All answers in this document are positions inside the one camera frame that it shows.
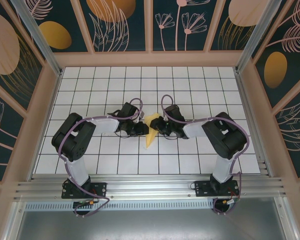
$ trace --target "mounting plate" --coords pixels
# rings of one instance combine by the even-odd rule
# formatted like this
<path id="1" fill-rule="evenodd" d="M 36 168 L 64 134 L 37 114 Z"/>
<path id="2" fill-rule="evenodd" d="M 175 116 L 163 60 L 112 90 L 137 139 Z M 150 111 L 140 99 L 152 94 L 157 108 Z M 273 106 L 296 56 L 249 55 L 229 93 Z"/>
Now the mounting plate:
<path id="1" fill-rule="evenodd" d="M 239 195 L 239 186 L 236 180 L 231 180 L 227 183 L 219 193 L 216 193 L 210 186 L 210 180 L 207 181 L 195 181 L 194 190 L 197 197 L 231 197 L 230 188 L 236 195 Z"/>
<path id="2" fill-rule="evenodd" d="M 91 182 L 90 183 L 90 192 L 96 192 L 97 195 L 105 197 L 107 193 L 107 183 L 105 182 Z M 89 194 L 83 193 L 76 187 L 73 183 L 65 182 L 62 188 L 62 199 L 92 199 L 93 197 Z"/>

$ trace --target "perforated metal strip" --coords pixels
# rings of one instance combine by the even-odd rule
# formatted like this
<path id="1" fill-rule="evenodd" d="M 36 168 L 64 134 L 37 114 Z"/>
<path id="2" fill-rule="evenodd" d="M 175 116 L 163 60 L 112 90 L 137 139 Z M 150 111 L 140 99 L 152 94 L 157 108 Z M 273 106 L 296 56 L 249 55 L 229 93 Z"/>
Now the perforated metal strip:
<path id="1" fill-rule="evenodd" d="M 67 202 L 29 202 L 25 212 L 60 212 L 73 211 L 73 201 Z M 78 211 L 95 210 L 102 203 L 79 208 Z M 132 210 L 182 210 L 182 209 L 212 209 L 212 199 L 194 200 L 153 200 L 153 201 L 111 201 L 102 211 L 132 211 Z"/>

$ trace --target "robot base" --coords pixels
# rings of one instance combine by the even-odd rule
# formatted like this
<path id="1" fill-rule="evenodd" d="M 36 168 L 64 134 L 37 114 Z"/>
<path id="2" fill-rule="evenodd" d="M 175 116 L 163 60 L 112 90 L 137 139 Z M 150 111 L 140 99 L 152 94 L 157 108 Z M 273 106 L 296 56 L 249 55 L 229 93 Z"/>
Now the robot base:
<path id="1" fill-rule="evenodd" d="M 105 197 L 107 193 L 107 183 L 105 182 L 89 182 L 89 186 L 82 186 L 92 194 Z M 77 188 L 69 179 L 62 184 L 62 199 L 92 199 L 93 197 L 89 194 L 82 192 Z"/>
<path id="2" fill-rule="evenodd" d="M 236 180 L 228 180 L 226 185 L 216 192 L 211 187 L 211 181 L 195 181 L 194 190 L 196 197 L 231 197 L 231 189 L 236 195 L 239 195 L 238 182 Z"/>

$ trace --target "yellow cheese wedge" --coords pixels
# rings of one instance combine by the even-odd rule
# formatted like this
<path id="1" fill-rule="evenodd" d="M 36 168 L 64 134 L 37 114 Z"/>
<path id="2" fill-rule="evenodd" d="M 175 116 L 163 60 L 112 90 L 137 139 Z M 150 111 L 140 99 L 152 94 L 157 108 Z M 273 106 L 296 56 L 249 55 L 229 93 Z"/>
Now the yellow cheese wedge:
<path id="1" fill-rule="evenodd" d="M 144 118 L 144 123 L 149 127 L 149 134 L 147 134 L 145 136 L 145 146 L 146 146 L 146 148 L 148 148 L 152 144 L 152 142 L 155 139 L 155 136 L 158 133 L 157 130 L 154 130 L 153 128 L 150 127 L 151 121 L 153 119 L 157 119 L 158 117 L 160 117 L 160 114 L 159 113 L 154 113 L 154 114 L 152 114 L 150 116 L 146 116 Z"/>

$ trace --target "white grid floor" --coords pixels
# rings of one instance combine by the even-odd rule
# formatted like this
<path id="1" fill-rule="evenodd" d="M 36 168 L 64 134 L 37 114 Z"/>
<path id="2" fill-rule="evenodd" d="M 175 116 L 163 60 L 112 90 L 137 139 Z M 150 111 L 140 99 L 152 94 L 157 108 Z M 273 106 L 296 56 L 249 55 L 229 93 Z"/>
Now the white grid floor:
<path id="1" fill-rule="evenodd" d="M 103 116 L 141 98 L 145 116 L 162 114 L 160 102 L 165 94 L 174 98 L 186 120 L 226 112 L 250 135 L 231 67 L 67 67 L 34 173 L 66 173 L 51 140 L 70 113 Z M 233 172 L 260 173 L 251 138 L 250 142 Z M 94 134 L 84 155 L 89 174 L 210 174 L 216 159 L 207 137 L 167 140 L 159 135 L 146 149 L 144 136 L 120 138 L 114 133 Z"/>

